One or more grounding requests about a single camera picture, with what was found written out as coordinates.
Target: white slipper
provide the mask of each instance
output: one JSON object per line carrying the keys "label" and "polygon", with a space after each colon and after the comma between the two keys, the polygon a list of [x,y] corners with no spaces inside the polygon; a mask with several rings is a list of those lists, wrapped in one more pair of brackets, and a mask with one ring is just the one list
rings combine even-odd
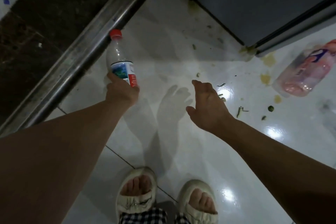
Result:
{"label": "white slipper", "polygon": [[[122,188],[129,180],[132,180],[135,177],[141,175],[147,175],[150,178],[150,181],[152,183],[150,192],[146,193],[145,195],[135,197],[120,195]],[[153,207],[155,203],[156,190],[157,190],[156,176],[152,170],[150,170],[147,167],[132,170],[124,179],[118,190],[117,200],[115,202],[117,223],[119,223],[121,213],[128,213],[128,214],[143,213],[145,211],[148,211],[151,207]]]}
{"label": "white slipper", "polygon": [[200,180],[188,181],[183,188],[178,197],[178,210],[184,213],[191,224],[217,224],[218,214],[204,213],[199,210],[194,209],[189,205],[189,200],[191,193],[195,189],[200,189],[202,192],[206,192],[213,200],[216,210],[217,204],[215,195],[208,184]]}

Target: black and white checkered fabric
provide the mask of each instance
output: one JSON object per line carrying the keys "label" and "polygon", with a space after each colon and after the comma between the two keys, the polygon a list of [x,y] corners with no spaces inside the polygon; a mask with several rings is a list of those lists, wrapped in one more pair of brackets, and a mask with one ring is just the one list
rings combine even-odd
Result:
{"label": "black and white checkered fabric", "polygon": [[[183,213],[177,213],[175,224],[190,224]],[[153,208],[147,212],[120,215],[119,224],[165,224],[167,223],[167,213],[159,208]]]}

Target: metal rail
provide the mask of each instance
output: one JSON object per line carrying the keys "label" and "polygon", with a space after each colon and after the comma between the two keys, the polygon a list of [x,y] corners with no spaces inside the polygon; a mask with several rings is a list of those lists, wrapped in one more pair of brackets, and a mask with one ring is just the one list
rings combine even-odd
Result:
{"label": "metal rail", "polygon": [[145,0],[109,0],[0,127],[0,137],[43,121],[102,54],[112,28],[122,28]]}

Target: hand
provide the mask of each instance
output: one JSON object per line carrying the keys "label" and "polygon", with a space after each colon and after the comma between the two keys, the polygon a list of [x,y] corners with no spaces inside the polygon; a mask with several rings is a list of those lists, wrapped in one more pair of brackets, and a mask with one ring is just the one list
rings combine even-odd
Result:
{"label": "hand", "polygon": [[107,77],[112,82],[107,85],[107,102],[126,101],[132,106],[138,101],[140,91],[138,86],[131,87],[125,80],[111,72],[107,74]]}
{"label": "hand", "polygon": [[219,131],[230,128],[236,119],[229,113],[211,83],[192,80],[195,87],[196,109],[186,107],[190,119],[201,129],[218,136]]}

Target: dark brown tile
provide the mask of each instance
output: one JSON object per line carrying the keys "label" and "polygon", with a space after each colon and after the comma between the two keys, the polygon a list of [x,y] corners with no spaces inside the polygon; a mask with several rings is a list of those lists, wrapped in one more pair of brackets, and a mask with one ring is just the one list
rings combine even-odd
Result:
{"label": "dark brown tile", "polygon": [[108,0],[18,0],[12,11],[65,51]]}
{"label": "dark brown tile", "polygon": [[47,73],[62,52],[13,13],[0,22],[0,124]]}

